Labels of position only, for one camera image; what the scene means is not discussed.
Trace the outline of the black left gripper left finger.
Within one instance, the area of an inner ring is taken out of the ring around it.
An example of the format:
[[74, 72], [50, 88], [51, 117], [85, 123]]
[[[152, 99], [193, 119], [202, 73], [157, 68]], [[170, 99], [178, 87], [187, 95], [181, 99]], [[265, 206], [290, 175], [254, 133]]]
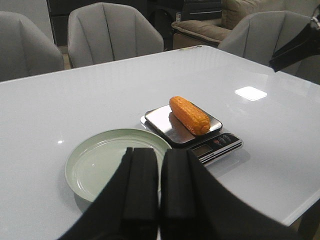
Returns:
[[158, 185], [155, 151], [127, 148], [106, 186], [60, 239], [157, 239]]

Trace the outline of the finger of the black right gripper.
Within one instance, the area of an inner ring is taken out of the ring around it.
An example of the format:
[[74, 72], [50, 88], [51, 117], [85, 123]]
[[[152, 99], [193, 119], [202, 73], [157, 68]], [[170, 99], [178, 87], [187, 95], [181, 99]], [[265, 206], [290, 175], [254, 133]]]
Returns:
[[308, 57], [320, 54], [320, 17], [312, 16], [310, 22], [291, 41], [277, 50], [269, 61], [278, 72]]

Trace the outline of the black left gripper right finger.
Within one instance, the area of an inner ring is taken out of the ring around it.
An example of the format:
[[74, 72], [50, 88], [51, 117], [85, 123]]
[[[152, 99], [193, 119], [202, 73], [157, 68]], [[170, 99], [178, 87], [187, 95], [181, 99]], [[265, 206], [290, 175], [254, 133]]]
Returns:
[[311, 240], [316, 231], [315, 204], [293, 231], [228, 191], [191, 150], [166, 151], [161, 169], [163, 240]]

